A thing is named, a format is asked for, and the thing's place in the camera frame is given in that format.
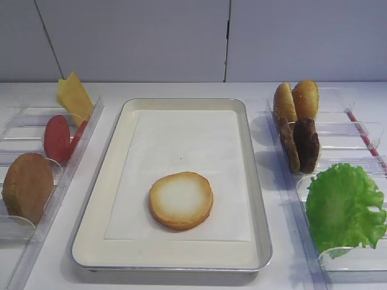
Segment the meat patty left upright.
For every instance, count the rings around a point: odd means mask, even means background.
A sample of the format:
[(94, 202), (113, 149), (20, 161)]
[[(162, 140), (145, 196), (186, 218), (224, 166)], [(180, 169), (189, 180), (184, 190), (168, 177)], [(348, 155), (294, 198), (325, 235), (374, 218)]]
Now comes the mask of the meat patty left upright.
[(300, 172), (300, 161), (288, 120), (281, 117), (278, 125), (280, 139), (288, 157), (290, 170), (292, 173), (298, 173)]

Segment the golden bun right upright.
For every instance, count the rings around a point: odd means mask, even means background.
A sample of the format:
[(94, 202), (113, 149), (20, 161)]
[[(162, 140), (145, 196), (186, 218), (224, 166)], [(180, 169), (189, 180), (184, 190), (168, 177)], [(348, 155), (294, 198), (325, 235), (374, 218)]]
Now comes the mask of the golden bun right upright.
[(319, 89), (313, 80), (302, 80), (292, 90), (298, 118), (315, 119), (319, 110)]

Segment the red tomato slice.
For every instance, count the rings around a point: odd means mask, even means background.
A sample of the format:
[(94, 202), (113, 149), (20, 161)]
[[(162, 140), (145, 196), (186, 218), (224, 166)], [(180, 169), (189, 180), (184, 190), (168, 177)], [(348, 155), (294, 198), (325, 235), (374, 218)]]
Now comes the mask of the red tomato slice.
[(44, 133), (46, 156), (60, 164), (67, 163), (67, 148), (70, 145), (70, 129), (63, 115), (53, 116), (47, 123)]
[(87, 124), (88, 124), (87, 121), (83, 121), (82, 124), (79, 126), (76, 134), (73, 136), (73, 139), (71, 140), (70, 145), (67, 148), (68, 159), (71, 158), (73, 152), (75, 151), (75, 148), (77, 147), (78, 142), (80, 141)]

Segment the green lettuce leaf front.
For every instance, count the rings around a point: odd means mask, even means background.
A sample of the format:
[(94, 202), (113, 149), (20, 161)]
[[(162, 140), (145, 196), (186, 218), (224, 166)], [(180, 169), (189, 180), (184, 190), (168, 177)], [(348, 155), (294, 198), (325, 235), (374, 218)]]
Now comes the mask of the green lettuce leaf front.
[(363, 167), (338, 163), (311, 178), (306, 213), (319, 253), (376, 248), (386, 233), (384, 194)]

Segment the clear acrylic left rack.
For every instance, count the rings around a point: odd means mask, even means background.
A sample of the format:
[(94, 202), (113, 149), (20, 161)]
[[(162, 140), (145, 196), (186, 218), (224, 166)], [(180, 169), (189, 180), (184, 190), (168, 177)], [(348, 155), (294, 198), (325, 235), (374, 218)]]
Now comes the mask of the clear acrylic left rack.
[(1, 288), (22, 289), (96, 124), (58, 106), (1, 111)]

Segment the clear acrylic rack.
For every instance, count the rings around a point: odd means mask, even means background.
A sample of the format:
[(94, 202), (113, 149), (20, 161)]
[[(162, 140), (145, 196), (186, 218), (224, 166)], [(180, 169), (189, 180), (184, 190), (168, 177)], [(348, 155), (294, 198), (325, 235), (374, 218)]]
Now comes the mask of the clear acrylic rack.
[[(315, 120), (320, 156), (313, 173), (309, 174), (291, 173), (289, 169), (276, 125), (273, 100), (267, 99), (263, 110), (258, 112), (270, 131), (270, 149), (275, 152), (281, 167), (280, 196), (297, 226), (302, 255), (308, 266), (305, 289), (331, 289), (335, 283), (386, 283), (386, 237), (382, 237), (374, 249), (370, 246), (340, 247), (319, 253), (309, 232), (306, 201), (311, 178), (332, 165), (348, 163), (363, 167), (379, 189), (386, 192), (386, 157), (381, 154), (372, 156), (354, 123), (349, 120), (346, 111), (353, 112), (354, 107), (354, 103), (348, 101), (351, 95), (338, 88), (320, 89), (320, 110)], [(357, 121), (377, 149), (384, 133), (383, 125)]]
[(1, 288), (22, 289), (96, 124), (58, 106), (1, 111)]

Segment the dark meat patty right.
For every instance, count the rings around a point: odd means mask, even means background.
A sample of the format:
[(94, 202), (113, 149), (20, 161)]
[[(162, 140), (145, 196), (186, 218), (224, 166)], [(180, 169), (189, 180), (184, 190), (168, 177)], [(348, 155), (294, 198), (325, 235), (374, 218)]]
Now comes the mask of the dark meat patty right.
[(297, 148), (300, 171), (313, 173), (320, 152), (320, 143), (312, 118), (300, 118), (295, 122), (293, 139)]

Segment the white parchment paper sheet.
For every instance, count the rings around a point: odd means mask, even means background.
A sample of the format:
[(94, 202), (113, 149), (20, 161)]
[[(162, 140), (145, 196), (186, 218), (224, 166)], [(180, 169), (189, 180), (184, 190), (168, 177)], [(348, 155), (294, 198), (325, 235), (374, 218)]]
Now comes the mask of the white parchment paper sheet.
[[(137, 118), (105, 237), (249, 241), (248, 191), (236, 114), (141, 110)], [(164, 176), (186, 171), (210, 182), (213, 207), (202, 224), (173, 231), (152, 217), (149, 189)]]

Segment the yellow cheese slice rear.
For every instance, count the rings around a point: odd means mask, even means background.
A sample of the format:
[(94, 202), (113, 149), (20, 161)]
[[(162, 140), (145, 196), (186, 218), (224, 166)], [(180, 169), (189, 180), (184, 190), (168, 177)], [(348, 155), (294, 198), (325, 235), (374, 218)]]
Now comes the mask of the yellow cheese slice rear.
[(79, 98), (80, 93), (79, 82), (73, 80), (67, 83), (64, 79), (58, 80), (57, 102), (71, 114), (77, 127), (83, 122), (82, 103)]

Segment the yellow cheese slice front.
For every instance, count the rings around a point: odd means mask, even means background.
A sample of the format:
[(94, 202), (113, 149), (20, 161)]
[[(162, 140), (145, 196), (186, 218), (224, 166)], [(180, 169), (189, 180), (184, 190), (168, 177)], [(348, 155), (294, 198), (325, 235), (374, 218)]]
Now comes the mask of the yellow cheese slice front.
[(72, 72), (63, 86), (63, 104), (68, 112), (88, 121), (94, 105), (75, 72)]

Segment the clear acrylic right rack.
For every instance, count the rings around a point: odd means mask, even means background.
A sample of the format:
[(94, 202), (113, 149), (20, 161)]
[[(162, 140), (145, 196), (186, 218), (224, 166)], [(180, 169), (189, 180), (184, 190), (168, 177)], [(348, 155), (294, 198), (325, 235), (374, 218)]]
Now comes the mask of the clear acrylic right rack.
[[(354, 123), (349, 120), (346, 111), (353, 112), (354, 107), (354, 103), (348, 101), (351, 95), (338, 88), (320, 89), (320, 110), (315, 120), (320, 156), (313, 173), (309, 174), (291, 173), (289, 169), (276, 125), (273, 100), (267, 99), (263, 110), (258, 112), (270, 131), (270, 149), (275, 152), (281, 167), (280, 196), (297, 226), (302, 255), (308, 266), (305, 289), (331, 289), (335, 283), (386, 283), (386, 237), (382, 237), (374, 249), (370, 246), (340, 247), (319, 253), (309, 232), (306, 201), (311, 178), (332, 165), (348, 163), (363, 167), (379, 189), (386, 192), (386, 157), (381, 154), (372, 156)], [(377, 149), (384, 133), (383, 125), (357, 121)]]

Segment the golden bun left upright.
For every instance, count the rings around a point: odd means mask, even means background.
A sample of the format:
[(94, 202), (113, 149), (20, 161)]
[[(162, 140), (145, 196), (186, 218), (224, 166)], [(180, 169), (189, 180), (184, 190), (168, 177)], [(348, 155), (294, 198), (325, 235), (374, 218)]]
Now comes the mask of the golden bun left upright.
[(295, 122), (298, 119), (291, 85), (288, 82), (283, 82), (277, 87), (273, 97), (273, 112), (276, 121), (286, 118), (289, 122)]

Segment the red tomato slice front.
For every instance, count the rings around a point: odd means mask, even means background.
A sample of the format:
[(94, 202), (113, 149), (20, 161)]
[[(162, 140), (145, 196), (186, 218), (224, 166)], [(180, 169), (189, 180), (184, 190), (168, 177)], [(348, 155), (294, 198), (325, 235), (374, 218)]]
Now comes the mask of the red tomato slice front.
[(70, 145), (70, 129), (63, 115), (53, 116), (47, 123), (44, 133), (46, 156), (60, 164), (67, 163), (67, 148)]

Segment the red tomato slice rear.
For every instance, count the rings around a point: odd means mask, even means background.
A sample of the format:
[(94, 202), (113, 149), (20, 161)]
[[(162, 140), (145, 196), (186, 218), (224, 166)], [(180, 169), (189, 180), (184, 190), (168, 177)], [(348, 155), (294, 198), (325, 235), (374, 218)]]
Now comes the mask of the red tomato slice rear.
[(71, 140), (70, 145), (67, 148), (68, 159), (71, 158), (73, 152), (75, 151), (75, 148), (77, 147), (78, 142), (80, 141), (87, 124), (88, 124), (87, 121), (83, 121), (82, 124), (79, 126), (76, 134), (73, 136), (73, 139)]

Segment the golden bun upright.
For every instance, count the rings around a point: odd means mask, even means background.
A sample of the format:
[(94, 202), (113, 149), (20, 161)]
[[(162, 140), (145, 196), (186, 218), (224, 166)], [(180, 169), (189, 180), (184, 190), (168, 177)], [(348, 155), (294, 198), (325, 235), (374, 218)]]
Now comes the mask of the golden bun upright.
[(295, 122), (298, 119), (291, 85), (288, 82), (283, 82), (277, 87), (273, 97), (273, 112), (276, 121), (286, 118), (289, 122)]
[(319, 110), (319, 89), (313, 80), (302, 80), (292, 90), (298, 118), (315, 119)]

